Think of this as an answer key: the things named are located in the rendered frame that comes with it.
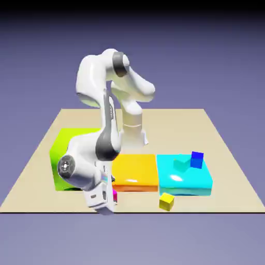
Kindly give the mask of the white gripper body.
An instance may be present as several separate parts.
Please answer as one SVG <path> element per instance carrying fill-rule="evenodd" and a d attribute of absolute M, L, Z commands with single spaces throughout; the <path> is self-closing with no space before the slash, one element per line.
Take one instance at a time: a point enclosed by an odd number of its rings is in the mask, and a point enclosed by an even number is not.
<path fill-rule="evenodd" d="M 96 211 L 102 215 L 112 215 L 114 213 L 114 201 L 113 201 L 113 192 L 112 192 L 112 184 L 109 182 L 107 184 L 107 202 L 100 205 Z"/>

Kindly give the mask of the small yellow cube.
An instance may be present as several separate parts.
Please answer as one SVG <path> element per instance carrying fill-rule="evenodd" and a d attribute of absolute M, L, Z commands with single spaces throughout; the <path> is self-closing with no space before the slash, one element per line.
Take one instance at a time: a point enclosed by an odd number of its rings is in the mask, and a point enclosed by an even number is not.
<path fill-rule="evenodd" d="M 165 211 L 170 211 L 174 205 L 174 196 L 163 193 L 159 198 L 159 207 Z"/>

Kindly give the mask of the small cyan cube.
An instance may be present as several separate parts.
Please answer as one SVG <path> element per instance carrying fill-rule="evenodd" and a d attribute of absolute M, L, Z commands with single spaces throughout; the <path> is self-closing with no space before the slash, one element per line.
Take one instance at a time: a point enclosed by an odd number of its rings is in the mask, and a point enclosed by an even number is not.
<path fill-rule="evenodd" d="M 178 157 L 173 161 L 173 167 L 179 172 L 185 172 L 190 168 L 190 158 L 189 157 Z"/>

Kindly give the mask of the small blue cube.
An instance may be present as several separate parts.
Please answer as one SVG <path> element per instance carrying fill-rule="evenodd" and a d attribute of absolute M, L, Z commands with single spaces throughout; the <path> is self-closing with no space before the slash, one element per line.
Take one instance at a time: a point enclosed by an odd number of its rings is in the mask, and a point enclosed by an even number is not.
<path fill-rule="evenodd" d="M 203 157 L 204 157 L 203 153 L 192 151 L 190 166 L 192 168 L 201 169 L 203 164 Z"/>

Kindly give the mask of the large orange box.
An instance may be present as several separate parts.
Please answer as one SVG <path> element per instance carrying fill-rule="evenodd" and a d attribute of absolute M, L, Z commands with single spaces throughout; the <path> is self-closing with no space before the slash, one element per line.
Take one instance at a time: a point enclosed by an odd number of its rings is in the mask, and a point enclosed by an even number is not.
<path fill-rule="evenodd" d="M 120 154 L 112 163 L 117 192 L 156 192 L 158 173 L 154 154 Z"/>

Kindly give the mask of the large green box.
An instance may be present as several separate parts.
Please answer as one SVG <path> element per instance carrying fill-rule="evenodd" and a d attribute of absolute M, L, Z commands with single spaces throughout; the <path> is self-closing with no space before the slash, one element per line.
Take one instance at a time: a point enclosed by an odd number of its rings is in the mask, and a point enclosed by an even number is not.
<path fill-rule="evenodd" d="M 99 128 L 62 128 L 50 148 L 50 163 L 53 173 L 53 181 L 56 191 L 76 191 L 79 188 L 64 181 L 57 172 L 59 159 L 66 153 L 69 141 L 72 137 L 95 133 Z"/>

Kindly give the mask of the large cyan box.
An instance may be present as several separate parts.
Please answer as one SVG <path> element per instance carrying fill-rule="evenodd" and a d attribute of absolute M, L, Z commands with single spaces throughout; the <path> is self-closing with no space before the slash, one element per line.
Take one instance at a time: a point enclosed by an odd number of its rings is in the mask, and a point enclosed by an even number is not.
<path fill-rule="evenodd" d="M 173 167 L 173 161 L 178 157 L 189 157 L 191 159 L 191 154 L 156 155 L 159 193 L 168 193 L 174 196 L 209 196 L 213 180 L 204 157 L 201 169 L 190 167 L 185 172 L 179 172 Z"/>

